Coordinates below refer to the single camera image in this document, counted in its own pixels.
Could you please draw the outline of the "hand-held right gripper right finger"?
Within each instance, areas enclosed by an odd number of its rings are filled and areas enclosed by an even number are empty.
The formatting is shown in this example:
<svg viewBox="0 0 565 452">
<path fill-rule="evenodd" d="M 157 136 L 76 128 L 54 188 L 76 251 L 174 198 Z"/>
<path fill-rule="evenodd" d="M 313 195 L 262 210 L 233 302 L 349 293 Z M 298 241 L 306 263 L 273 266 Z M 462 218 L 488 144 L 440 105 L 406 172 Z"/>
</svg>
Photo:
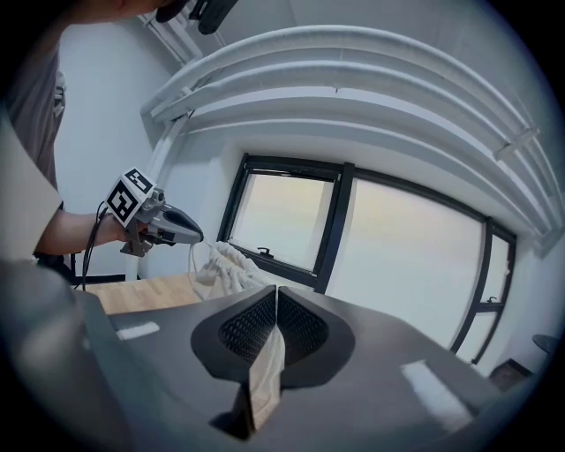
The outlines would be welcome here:
<svg viewBox="0 0 565 452">
<path fill-rule="evenodd" d="M 321 294 L 280 289 L 279 328 L 290 359 L 268 452 L 502 452 L 531 392 L 501 392 L 407 322 Z"/>
</svg>

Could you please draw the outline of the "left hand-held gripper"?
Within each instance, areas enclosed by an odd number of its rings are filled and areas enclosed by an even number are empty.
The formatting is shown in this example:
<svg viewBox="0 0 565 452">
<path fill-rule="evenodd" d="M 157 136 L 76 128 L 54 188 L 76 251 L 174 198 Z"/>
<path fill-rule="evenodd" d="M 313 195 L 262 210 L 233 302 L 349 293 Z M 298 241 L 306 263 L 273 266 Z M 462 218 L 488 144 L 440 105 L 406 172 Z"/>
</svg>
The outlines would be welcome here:
<svg viewBox="0 0 565 452">
<path fill-rule="evenodd" d="M 197 244 L 203 241 L 198 224 L 184 212 L 169 209 L 164 191 L 141 170 L 121 174 L 105 200 L 108 211 L 121 226 L 147 224 L 147 233 L 124 243 L 121 253 L 144 257 L 153 245 Z"/>
</svg>

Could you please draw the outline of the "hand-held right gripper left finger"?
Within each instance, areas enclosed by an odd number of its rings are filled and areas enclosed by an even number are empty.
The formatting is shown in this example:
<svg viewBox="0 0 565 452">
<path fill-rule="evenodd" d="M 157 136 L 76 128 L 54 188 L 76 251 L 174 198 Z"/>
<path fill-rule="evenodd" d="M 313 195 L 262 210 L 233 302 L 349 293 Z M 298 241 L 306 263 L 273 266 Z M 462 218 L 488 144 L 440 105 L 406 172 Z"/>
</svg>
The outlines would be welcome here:
<svg viewBox="0 0 565 452">
<path fill-rule="evenodd" d="M 249 371 L 275 324 L 275 287 L 108 315 L 86 299 L 91 353 L 117 404 L 119 452 L 261 452 Z"/>
</svg>

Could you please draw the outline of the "beige drawstring hair dryer bag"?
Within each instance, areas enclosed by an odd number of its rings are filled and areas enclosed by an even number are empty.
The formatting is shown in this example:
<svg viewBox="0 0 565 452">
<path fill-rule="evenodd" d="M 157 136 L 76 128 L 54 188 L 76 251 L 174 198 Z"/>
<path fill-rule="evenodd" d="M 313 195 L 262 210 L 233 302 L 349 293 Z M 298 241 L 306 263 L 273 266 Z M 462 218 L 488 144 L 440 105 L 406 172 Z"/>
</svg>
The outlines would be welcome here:
<svg viewBox="0 0 565 452">
<path fill-rule="evenodd" d="M 220 298 L 239 292 L 276 285 L 273 276 L 260 270 L 251 259 L 226 242 L 207 243 L 209 260 L 196 266 L 194 247 L 189 247 L 189 280 L 200 300 Z M 280 374 L 284 368 L 285 344 L 282 333 L 269 333 L 250 370 L 252 420 L 261 428 L 280 402 Z"/>
</svg>

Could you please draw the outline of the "person's left forearm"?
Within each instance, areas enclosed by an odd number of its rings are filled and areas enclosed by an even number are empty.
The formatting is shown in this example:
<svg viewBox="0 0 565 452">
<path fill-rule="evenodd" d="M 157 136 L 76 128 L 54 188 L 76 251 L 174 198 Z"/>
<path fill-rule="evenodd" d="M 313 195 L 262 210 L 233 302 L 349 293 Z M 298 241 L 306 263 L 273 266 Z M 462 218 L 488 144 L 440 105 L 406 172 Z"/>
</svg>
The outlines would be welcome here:
<svg viewBox="0 0 565 452">
<path fill-rule="evenodd" d="M 58 210 L 43 231 L 34 251 L 54 256 L 83 252 L 95 224 L 95 214 L 78 215 Z M 100 220 L 94 245 L 114 241 L 125 241 L 124 228 L 111 215 L 105 215 Z"/>
</svg>

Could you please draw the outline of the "person's left hand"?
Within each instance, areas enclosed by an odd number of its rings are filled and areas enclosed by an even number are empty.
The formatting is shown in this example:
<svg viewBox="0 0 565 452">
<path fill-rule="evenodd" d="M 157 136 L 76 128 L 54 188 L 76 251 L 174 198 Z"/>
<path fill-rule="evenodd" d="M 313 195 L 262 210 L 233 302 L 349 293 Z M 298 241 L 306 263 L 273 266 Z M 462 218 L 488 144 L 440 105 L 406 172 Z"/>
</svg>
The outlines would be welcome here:
<svg viewBox="0 0 565 452">
<path fill-rule="evenodd" d="M 117 241 L 128 242 L 138 240 L 140 235 L 147 233 L 147 224 L 143 222 L 132 222 L 128 227 L 121 226 L 119 223 L 115 226 L 114 236 Z"/>
</svg>

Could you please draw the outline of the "black framed window sash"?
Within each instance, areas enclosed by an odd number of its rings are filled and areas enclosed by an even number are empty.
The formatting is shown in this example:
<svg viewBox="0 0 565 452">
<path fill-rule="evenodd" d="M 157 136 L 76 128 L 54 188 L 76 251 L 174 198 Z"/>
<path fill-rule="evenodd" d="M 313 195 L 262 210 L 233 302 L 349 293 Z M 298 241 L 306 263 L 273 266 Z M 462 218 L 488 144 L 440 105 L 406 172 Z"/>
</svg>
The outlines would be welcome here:
<svg viewBox="0 0 565 452">
<path fill-rule="evenodd" d="M 478 276 L 450 351 L 477 367 L 504 312 L 516 260 L 516 236 L 488 217 L 484 223 Z"/>
<path fill-rule="evenodd" d="M 218 240 L 261 270 L 323 293 L 344 232 L 355 167 L 244 154 Z"/>
</svg>

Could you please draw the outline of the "wide fixed window pane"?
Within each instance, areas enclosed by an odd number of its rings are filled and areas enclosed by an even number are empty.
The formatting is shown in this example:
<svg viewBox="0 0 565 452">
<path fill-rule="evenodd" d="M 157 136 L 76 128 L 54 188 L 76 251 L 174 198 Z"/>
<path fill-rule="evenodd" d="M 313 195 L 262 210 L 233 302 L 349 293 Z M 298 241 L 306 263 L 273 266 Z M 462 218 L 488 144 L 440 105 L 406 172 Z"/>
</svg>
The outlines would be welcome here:
<svg viewBox="0 0 565 452">
<path fill-rule="evenodd" d="M 355 179 L 326 293 L 393 315 L 449 348 L 475 290 L 483 230 L 452 208 Z"/>
</svg>

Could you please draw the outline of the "person's grey shirt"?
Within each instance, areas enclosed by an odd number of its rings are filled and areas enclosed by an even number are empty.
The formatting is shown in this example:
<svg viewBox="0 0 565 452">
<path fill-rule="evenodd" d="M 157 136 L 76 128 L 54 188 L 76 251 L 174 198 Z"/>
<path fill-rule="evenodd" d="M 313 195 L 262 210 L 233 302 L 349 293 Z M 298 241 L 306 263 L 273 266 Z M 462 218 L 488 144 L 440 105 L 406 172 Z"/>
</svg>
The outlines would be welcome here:
<svg viewBox="0 0 565 452">
<path fill-rule="evenodd" d="M 0 101 L 0 260 L 29 260 L 59 209 L 55 140 L 64 115 L 56 41 L 29 57 Z"/>
</svg>

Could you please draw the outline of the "white insulated pipes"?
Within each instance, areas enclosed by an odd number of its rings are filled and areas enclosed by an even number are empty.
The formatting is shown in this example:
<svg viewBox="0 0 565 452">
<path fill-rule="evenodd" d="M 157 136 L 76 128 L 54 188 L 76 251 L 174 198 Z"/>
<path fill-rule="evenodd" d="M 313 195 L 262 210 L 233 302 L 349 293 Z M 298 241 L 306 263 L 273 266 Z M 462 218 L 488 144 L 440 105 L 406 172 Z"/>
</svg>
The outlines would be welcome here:
<svg viewBox="0 0 565 452">
<path fill-rule="evenodd" d="M 160 125 L 159 177 L 184 133 L 233 131 L 370 147 L 384 171 L 433 188 L 451 176 L 539 256 L 565 226 L 542 125 L 498 81 L 408 36 L 310 25 L 233 42 L 182 66 L 142 105 Z"/>
</svg>

